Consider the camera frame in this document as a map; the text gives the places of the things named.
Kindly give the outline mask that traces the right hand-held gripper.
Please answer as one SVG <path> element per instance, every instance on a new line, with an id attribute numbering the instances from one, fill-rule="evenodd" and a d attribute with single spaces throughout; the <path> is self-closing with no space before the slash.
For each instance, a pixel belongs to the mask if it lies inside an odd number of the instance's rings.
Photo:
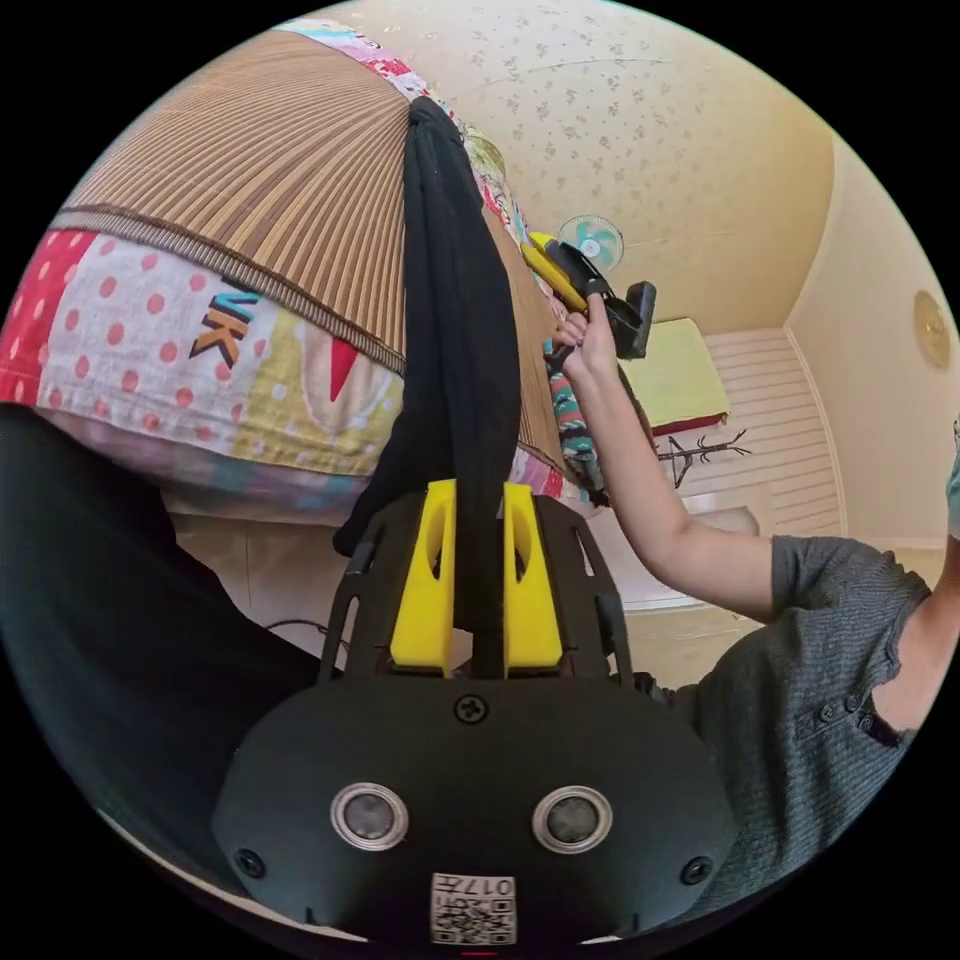
<path id="1" fill-rule="evenodd" d="M 615 295 L 608 281 L 577 248 L 549 233 L 537 231 L 528 233 L 528 242 L 529 245 L 521 246 L 527 266 L 568 310 L 587 311 L 587 298 L 596 293 L 603 300 L 615 331 L 636 330 L 631 305 Z"/>

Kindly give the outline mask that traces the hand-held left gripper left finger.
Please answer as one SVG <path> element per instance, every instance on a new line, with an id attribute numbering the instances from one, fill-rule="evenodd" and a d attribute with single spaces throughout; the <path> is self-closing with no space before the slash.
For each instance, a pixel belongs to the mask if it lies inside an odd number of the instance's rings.
<path id="1" fill-rule="evenodd" d="M 399 669 L 448 669 L 453 639 L 456 481 L 429 484 L 410 558 L 390 656 Z"/>

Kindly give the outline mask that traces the person's right hand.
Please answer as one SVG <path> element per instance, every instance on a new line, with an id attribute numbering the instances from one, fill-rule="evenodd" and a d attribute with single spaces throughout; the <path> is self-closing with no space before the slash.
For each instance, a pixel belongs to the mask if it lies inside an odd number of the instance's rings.
<path id="1" fill-rule="evenodd" d="M 585 314 L 556 307 L 554 342 L 568 349 L 562 369 L 574 387 L 609 387 L 618 379 L 618 361 L 603 297 L 587 297 Z"/>

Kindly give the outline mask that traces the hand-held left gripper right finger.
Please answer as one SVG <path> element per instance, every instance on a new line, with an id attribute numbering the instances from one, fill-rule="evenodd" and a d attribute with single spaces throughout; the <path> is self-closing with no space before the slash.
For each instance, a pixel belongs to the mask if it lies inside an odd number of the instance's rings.
<path id="1" fill-rule="evenodd" d="M 503 644 L 507 671 L 552 671 L 562 640 L 531 489 L 503 489 Z"/>

